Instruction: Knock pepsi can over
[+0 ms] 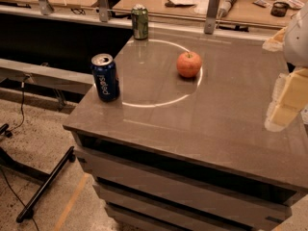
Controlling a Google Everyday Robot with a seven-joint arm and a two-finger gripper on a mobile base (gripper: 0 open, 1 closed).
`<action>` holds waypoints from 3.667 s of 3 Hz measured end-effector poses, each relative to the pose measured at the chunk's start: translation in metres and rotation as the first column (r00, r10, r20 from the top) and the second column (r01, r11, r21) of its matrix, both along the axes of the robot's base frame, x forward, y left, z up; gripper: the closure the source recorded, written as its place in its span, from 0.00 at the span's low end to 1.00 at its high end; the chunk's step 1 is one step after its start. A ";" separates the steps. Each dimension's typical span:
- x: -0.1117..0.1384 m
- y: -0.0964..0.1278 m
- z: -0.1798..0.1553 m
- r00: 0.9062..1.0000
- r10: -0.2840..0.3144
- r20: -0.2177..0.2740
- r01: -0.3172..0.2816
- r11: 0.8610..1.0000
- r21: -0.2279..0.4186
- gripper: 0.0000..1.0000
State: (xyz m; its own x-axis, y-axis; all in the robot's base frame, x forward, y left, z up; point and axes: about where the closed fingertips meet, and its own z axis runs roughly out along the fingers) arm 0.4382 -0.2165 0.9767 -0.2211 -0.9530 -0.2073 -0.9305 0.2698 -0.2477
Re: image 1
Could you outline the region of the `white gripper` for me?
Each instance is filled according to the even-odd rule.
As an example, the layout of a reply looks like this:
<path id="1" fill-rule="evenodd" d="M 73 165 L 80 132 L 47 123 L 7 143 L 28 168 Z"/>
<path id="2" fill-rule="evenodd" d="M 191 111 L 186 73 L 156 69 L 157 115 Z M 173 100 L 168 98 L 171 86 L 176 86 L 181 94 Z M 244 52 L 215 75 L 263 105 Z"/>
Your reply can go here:
<path id="1" fill-rule="evenodd" d="M 276 79 L 265 127 L 280 132 L 308 104 L 308 4 L 292 18 L 287 29 L 282 28 L 268 38 L 262 48 L 270 52 L 283 50 L 288 63 L 302 67 L 289 74 L 280 73 Z"/>

